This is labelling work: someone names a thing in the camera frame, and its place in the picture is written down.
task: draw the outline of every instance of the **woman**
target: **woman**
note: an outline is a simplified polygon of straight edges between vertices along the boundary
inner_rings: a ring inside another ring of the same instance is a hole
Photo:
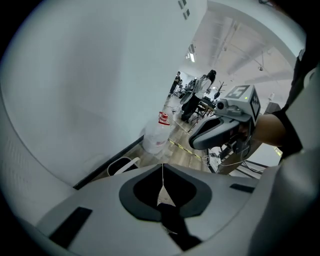
[[[191,99],[186,103],[183,110],[184,113],[181,116],[181,120],[188,122],[189,118],[196,111],[197,106],[201,99],[203,98],[205,92],[210,88],[210,86],[214,83],[216,79],[217,72],[215,70],[211,70],[208,75],[203,75],[200,78],[200,85],[198,88],[194,90],[194,93]]]

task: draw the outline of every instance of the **floor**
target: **floor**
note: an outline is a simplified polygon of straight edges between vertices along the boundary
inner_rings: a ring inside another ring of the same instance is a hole
[[[189,134],[187,131],[194,124],[186,123],[180,119],[182,110],[180,105],[180,99],[176,96],[168,97],[162,109],[163,112],[167,113],[170,122],[170,135],[169,138],[180,144],[182,147],[190,150],[192,153],[203,157],[206,155],[205,150],[196,150],[189,145]],[[136,157],[140,158],[140,167],[145,167],[154,164],[177,164],[184,167],[189,167],[202,172],[210,172],[206,164],[203,163],[201,159],[190,154],[189,152],[179,148],[178,146],[167,141],[164,149],[158,154],[150,154],[146,152],[142,147],[142,142],[132,148],[127,152],[124,157],[129,157],[134,159]],[[102,172],[98,175],[95,180],[108,177],[107,171]]]

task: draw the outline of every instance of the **caution tape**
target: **caution tape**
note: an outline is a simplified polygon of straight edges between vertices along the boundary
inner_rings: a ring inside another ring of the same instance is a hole
[[[172,139],[168,138],[168,141],[170,141],[173,145],[178,146],[180,149],[187,151],[189,154],[194,155],[196,158],[202,159],[201,156],[198,156],[195,153],[192,153],[189,149],[184,148],[183,146],[181,146],[179,143],[174,142]]]

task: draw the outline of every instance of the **ceiling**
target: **ceiling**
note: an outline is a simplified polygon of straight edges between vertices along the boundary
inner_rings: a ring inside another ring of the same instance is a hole
[[[193,40],[195,62],[184,59],[182,72],[199,77],[215,69],[219,81],[255,85],[262,107],[274,93],[273,102],[284,106],[291,87],[293,69],[281,53],[247,25],[207,11]]]

